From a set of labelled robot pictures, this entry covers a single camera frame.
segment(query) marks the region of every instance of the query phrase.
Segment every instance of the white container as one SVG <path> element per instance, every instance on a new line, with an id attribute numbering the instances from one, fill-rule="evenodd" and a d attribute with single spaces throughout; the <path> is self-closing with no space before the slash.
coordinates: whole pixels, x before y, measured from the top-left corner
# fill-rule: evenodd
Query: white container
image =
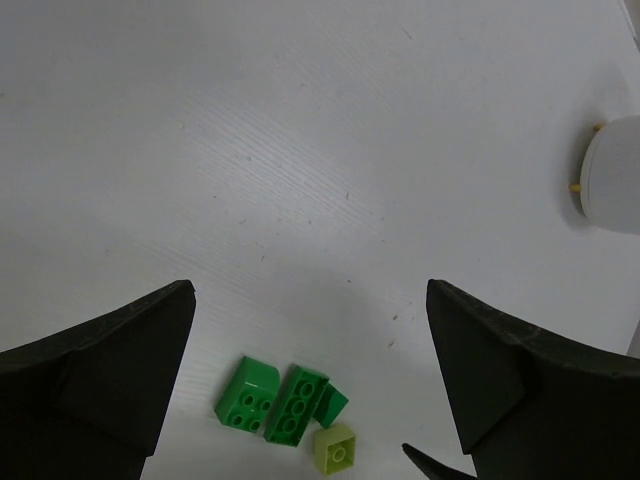
<path id="1" fill-rule="evenodd" d="M 580 202 L 595 225 L 640 234 L 640 116 L 615 120 L 591 141 Z"/>

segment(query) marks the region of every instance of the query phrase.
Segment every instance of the green building brick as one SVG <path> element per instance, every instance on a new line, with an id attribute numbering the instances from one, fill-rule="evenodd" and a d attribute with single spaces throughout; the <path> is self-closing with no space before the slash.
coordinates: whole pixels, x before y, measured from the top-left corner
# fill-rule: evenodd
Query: green building brick
<path id="1" fill-rule="evenodd" d="M 332 475 L 353 467 L 356 460 L 356 434 L 346 425 L 336 425 L 313 435 L 316 468 Z"/>
<path id="2" fill-rule="evenodd" d="M 267 422 L 267 442 L 297 447 L 327 383 L 326 375 L 295 365 Z"/>
<path id="3" fill-rule="evenodd" d="M 275 367 L 244 357 L 215 407 L 220 423 L 257 432 L 279 388 L 280 373 Z"/>
<path id="4" fill-rule="evenodd" d="M 349 403 L 349 399 L 336 390 L 331 384 L 327 385 L 324 394 L 318 403 L 313 418 L 318 421 L 323 428 L 329 428 L 335 422 L 340 412 Z"/>

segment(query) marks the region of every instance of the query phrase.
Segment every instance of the white table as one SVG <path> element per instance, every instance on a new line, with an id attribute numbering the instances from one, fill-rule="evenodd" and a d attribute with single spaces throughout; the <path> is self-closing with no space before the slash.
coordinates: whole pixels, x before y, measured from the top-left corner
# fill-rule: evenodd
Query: white table
<path id="1" fill-rule="evenodd" d="M 242 354 L 331 375 L 344 476 L 460 453 L 429 278 L 624 353 L 640 238 L 567 193 L 592 124 L 640 111 L 602 0 L 61 0 L 0 16 L 0 347 L 189 278 L 198 308 L 143 478 L 316 478 L 222 427 Z"/>

